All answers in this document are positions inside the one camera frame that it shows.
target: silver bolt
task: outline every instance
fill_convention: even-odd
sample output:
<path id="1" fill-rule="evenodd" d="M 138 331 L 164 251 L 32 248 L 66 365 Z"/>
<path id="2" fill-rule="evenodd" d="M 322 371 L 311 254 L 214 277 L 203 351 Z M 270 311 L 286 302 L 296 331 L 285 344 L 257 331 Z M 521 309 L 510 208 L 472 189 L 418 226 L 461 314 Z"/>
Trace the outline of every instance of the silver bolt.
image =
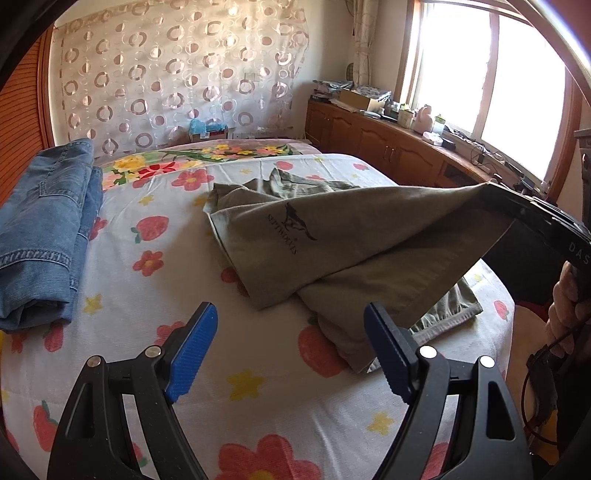
<path id="1" fill-rule="evenodd" d="M 492 367 L 495 366 L 495 361 L 491 357 L 489 357 L 487 355 L 481 356 L 480 363 L 485 368 L 492 368 Z"/>
<path id="2" fill-rule="evenodd" d="M 100 357 L 98 355 L 91 356 L 86 362 L 86 365 L 91 368 L 98 367 L 100 365 Z"/>
<path id="3" fill-rule="evenodd" d="M 148 358 L 156 358 L 161 353 L 162 353 L 162 350 L 160 349 L 160 347 L 158 345 L 149 346 L 145 351 L 145 354 Z"/>
<path id="4" fill-rule="evenodd" d="M 437 356 L 437 350 L 428 345 L 422 346 L 418 352 L 425 358 L 435 358 Z"/>

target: blue jeans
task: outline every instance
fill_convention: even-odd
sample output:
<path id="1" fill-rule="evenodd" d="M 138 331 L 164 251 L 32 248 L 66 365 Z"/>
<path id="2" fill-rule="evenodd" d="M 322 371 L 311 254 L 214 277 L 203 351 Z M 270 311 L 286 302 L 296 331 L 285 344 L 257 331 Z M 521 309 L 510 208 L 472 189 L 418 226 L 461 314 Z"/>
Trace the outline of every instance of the blue jeans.
<path id="1" fill-rule="evenodd" d="M 90 140 L 39 152 L 0 208 L 0 329 L 71 322 L 102 204 Z"/>

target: white bed sheet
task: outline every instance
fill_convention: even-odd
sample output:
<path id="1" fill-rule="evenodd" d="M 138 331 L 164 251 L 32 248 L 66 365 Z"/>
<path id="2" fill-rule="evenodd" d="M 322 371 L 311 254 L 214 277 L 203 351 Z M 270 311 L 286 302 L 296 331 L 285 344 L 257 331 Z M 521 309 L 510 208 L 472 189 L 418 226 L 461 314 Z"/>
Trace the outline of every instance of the white bed sheet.
<path id="1" fill-rule="evenodd" d="M 2 351 L 6 426 L 41 479 L 54 431 L 48 418 L 59 420 L 85 360 L 93 354 L 107 361 L 135 357 L 162 343 L 170 327 L 186 322 L 202 301 L 218 308 L 219 329 L 175 411 L 209 478 L 372 478 L 405 405 L 390 392 L 381 370 L 355 375 L 344 369 L 318 327 L 308 324 L 310 311 L 298 298 L 254 310 L 202 212 L 214 181 L 268 178 L 275 166 L 362 187 L 393 184 L 357 158 L 331 154 L 212 164 L 155 176 L 139 189 L 126 184 L 105 192 L 74 322 L 63 329 L 39 327 L 26 338 L 7 336 Z M 158 219 L 139 224 L 149 217 Z M 484 312 L 431 345 L 463 361 L 490 355 L 504 371 L 511 348 L 511 296 L 482 261 L 466 278 Z M 452 408 L 450 402 L 431 474 L 443 461 Z M 126 410 L 142 471 L 157 478 L 128 398 Z"/>

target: cabinet door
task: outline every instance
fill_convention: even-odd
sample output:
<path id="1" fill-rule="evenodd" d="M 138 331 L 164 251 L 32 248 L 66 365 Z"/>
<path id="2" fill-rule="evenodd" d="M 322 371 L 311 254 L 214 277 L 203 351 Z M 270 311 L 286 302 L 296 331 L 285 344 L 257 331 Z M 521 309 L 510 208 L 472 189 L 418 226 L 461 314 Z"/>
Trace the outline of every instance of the cabinet door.
<path id="1" fill-rule="evenodd" d="M 389 176 L 387 159 L 391 151 L 391 138 L 387 132 L 382 132 L 381 129 L 370 128 L 361 127 L 355 155 Z"/>
<path id="2" fill-rule="evenodd" d="M 328 153 L 344 153 L 354 155 L 355 127 L 353 125 L 353 114 L 346 113 L 333 115 L 328 142 Z"/>
<path id="3" fill-rule="evenodd" d="M 433 187 L 443 165 L 443 157 L 418 138 L 397 134 L 388 158 L 391 178 L 400 185 Z"/>
<path id="4" fill-rule="evenodd" d="M 322 146 L 326 146 L 326 131 L 330 122 L 324 110 L 321 104 L 315 105 L 314 102 L 308 103 L 306 137 L 312 142 L 312 145 L 320 150 L 322 150 Z"/>

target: jeans pocket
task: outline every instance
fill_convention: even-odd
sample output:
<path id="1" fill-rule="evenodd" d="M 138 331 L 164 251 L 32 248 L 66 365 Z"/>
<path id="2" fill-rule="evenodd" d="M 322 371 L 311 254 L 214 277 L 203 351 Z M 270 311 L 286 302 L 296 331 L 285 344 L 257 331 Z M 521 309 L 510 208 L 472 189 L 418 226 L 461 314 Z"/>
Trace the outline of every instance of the jeans pocket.
<path id="1" fill-rule="evenodd" d="M 86 187 L 90 176 L 90 165 L 79 158 L 64 157 L 56 163 L 55 168 L 39 183 L 39 196 L 68 197 L 78 207 L 84 204 Z"/>

